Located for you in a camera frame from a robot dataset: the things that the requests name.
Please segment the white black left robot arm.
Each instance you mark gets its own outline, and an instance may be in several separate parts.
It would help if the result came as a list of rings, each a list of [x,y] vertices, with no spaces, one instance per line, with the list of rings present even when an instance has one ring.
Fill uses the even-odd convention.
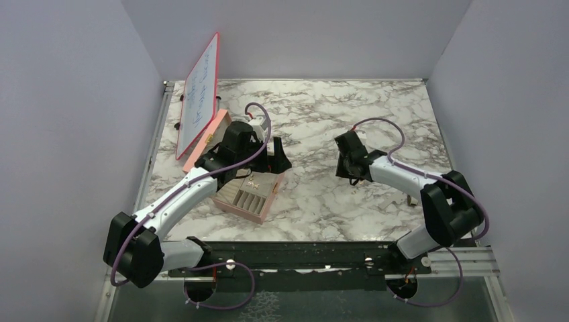
[[[234,180],[241,169],[281,174],[291,168],[269,119],[233,121],[221,141],[199,156],[185,177],[151,205],[133,215],[118,213],[109,226],[103,261],[111,285],[148,286],[160,272],[187,267],[208,272],[211,258],[191,239],[162,245],[167,233],[196,205]]]

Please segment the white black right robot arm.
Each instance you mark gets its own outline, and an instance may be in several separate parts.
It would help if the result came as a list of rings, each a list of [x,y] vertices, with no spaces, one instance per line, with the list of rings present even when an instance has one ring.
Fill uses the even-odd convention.
[[[412,267],[414,259],[438,247],[450,247],[484,223],[482,209],[473,201],[464,176],[451,171],[429,174],[391,160],[386,152],[369,152],[358,134],[347,131],[334,139],[339,150],[336,175],[352,186],[361,181],[385,184],[419,201],[424,223],[389,247],[387,264],[397,273]]]

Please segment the pink jewelry box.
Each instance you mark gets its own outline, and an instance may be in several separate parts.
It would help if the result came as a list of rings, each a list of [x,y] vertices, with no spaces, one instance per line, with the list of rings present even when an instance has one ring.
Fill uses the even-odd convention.
[[[197,143],[190,149],[183,172],[189,173],[198,157],[205,154],[215,144],[221,142],[225,130],[231,123],[231,116],[225,109],[220,109],[208,125]],[[250,172],[238,170],[237,178],[225,184],[220,191],[211,196],[215,206],[223,211],[262,224],[275,199],[284,174]],[[262,187],[258,190],[247,185],[248,180],[259,180]]]

